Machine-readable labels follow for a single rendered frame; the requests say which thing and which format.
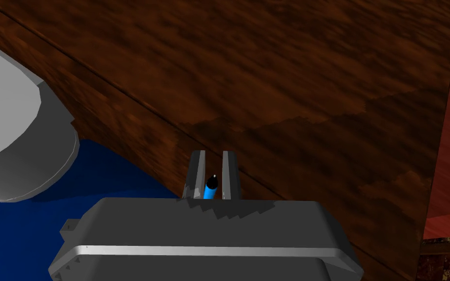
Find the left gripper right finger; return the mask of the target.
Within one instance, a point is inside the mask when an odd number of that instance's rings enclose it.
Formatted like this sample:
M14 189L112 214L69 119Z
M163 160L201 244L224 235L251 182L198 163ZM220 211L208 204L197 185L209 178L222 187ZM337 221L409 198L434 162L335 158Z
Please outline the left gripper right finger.
M222 199L240 200L241 182L236 153L224 150L222 161Z

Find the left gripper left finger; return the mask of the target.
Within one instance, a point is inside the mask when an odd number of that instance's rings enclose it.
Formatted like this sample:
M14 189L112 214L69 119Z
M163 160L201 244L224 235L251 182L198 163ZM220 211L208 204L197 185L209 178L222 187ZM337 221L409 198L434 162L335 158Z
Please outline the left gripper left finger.
M191 153L182 198L201 199L205 191L205 150Z

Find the blue pen with black tip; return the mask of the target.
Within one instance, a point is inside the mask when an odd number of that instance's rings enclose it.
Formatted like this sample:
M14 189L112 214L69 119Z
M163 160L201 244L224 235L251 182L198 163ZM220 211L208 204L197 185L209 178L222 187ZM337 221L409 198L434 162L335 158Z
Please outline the blue pen with black tip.
M216 190L219 186L219 181L216 175L211 176L208 178L208 180L205 183L205 190L204 190L204 199L213 199L214 195L216 194Z

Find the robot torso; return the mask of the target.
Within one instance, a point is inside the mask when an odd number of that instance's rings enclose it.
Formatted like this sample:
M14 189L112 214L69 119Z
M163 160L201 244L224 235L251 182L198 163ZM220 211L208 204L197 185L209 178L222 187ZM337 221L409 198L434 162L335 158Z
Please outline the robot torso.
M74 117L45 80L0 50L0 202L36 196L76 159Z

